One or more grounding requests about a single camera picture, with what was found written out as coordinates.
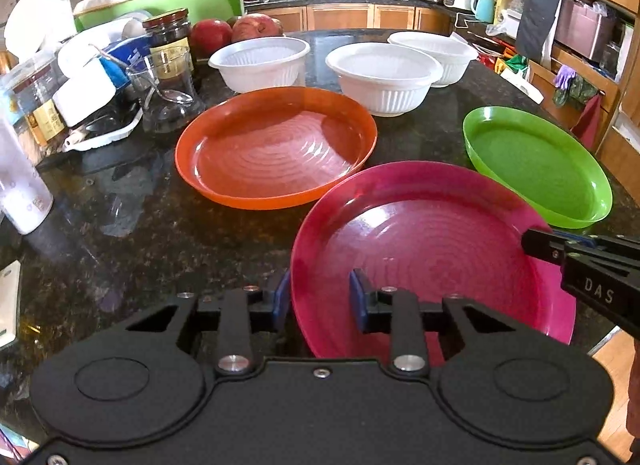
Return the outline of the magenta plastic plate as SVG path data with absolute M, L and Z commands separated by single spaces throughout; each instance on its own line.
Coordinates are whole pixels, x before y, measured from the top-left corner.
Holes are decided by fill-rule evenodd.
M 349 274 L 424 301 L 461 295 L 569 343 L 576 300 L 557 266 L 527 256 L 529 228 L 547 222 L 517 194 L 473 170 L 409 161 L 363 170 L 331 189 L 300 226 L 291 257 L 292 306 L 317 358 L 387 360 L 390 339 L 362 334 Z

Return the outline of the white ribbed bowl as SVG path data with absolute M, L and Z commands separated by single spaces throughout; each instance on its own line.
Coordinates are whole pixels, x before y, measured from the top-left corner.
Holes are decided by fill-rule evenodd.
M 422 51 L 436 59 L 442 65 L 442 77 L 433 85 L 434 88 L 456 84 L 465 74 L 469 64 L 478 57 L 474 47 L 451 36 L 405 31 L 390 34 L 387 41 L 390 44 Z
M 372 115 L 396 118 L 420 107 L 444 68 L 430 55 L 405 46 L 353 43 L 326 55 L 343 94 Z
M 310 45 L 295 37 L 242 40 L 214 52 L 208 66 L 237 94 L 304 84 Z

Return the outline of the green plastic plate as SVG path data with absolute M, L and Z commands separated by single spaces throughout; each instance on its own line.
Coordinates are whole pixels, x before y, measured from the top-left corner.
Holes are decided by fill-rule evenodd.
M 571 134 L 537 115 L 478 108 L 462 123 L 466 154 L 481 174 L 532 205 L 547 224 L 582 230 L 613 207 L 610 181 Z

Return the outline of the red hanging towel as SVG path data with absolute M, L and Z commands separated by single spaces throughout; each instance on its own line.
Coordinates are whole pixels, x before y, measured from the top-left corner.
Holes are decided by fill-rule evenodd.
M 573 135 L 589 151 L 596 143 L 597 132 L 602 115 L 602 95 L 600 92 L 594 95 L 585 105 L 579 120 L 572 128 Z

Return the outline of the orange plastic plate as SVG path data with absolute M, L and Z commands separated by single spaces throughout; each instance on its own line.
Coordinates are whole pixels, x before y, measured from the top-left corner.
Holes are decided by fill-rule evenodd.
M 239 210 L 303 205 L 358 172 L 378 126 L 361 104 L 312 87 L 272 87 L 217 104 L 186 126 L 178 174 L 207 199 Z

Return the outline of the lilac water bottle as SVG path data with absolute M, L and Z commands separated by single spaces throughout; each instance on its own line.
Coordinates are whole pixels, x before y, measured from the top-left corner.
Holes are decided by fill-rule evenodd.
M 21 235 L 35 231 L 47 218 L 53 196 L 27 159 L 13 126 L 1 120 L 1 211 Z

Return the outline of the clear glass cup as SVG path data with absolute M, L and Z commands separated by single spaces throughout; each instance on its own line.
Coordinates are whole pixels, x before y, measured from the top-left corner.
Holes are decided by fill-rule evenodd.
M 151 52 L 130 64 L 125 73 L 137 92 L 145 133 L 172 134 L 204 111 L 193 84 L 191 55 L 186 47 Z

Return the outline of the red apple left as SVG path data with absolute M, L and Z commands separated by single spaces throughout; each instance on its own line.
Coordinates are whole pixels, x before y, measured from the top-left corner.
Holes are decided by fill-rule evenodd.
M 190 46 L 197 59 L 208 58 L 231 43 L 232 29 L 225 21 L 206 19 L 192 26 Z

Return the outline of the red apple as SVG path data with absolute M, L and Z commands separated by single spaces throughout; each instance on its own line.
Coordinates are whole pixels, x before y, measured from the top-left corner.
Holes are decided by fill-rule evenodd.
M 192 26 L 190 46 L 197 59 L 208 58 L 231 43 L 232 29 L 225 21 L 206 19 Z
M 261 37 L 282 36 L 283 29 L 279 20 L 266 14 L 247 14 L 239 17 L 232 26 L 232 43 L 254 40 Z

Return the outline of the blue carton box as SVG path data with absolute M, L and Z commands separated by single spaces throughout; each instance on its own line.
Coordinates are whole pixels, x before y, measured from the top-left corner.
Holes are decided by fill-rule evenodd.
M 150 83 L 143 76 L 148 72 L 148 64 L 145 58 L 151 53 L 149 36 L 142 35 L 131 37 L 128 40 L 107 45 L 104 51 L 117 59 L 117 62 L 101 58 L 100 62 L 111 82 L 117 90 L 125 88 L 130 84 L 140 90 L 151 88 Z

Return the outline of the dark jar red lid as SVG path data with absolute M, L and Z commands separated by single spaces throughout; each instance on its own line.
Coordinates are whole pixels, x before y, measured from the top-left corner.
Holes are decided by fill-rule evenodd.
M 170 10 L 146 19 L 142 25 L 150 44 L 150 54 L 143 60 L 142 71 L 161 85 L 177 83 L 182 78 L 184 90 L 193 89 L 189 10 Z

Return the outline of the red apple right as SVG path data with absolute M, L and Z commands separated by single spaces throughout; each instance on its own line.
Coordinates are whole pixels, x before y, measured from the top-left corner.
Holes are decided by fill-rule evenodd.
M 283 29 L 279 20 L 266 14 L 247 14 L 239 17 L 232 26 L 232 43 L 254 40 L 261 37 L 282 36 Z

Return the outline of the teal electric kettle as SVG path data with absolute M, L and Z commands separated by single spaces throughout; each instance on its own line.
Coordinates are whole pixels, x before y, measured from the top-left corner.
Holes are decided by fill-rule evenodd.
M 471 10 L 478 22 L 492 23 L 495 19 L 495 0 L 471 0 Z

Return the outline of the dark hanging apron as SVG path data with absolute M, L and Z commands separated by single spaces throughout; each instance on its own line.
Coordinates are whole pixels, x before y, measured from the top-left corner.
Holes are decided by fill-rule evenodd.
M 551 69 L 551 55 L 562 0 L 524 0 L 516 50 L 530 61 Z

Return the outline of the green cutting board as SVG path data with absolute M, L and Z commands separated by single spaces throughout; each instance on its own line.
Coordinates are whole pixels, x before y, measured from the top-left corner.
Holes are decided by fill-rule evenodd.
M 147 11 L 152 17 L 186 8 L 192 24 L 205 19 L 227 20 L 244 14 L 242 0 L 81 0 L 73 10 L 76 28 L 93 26 L 120 18 L 134 11 Z

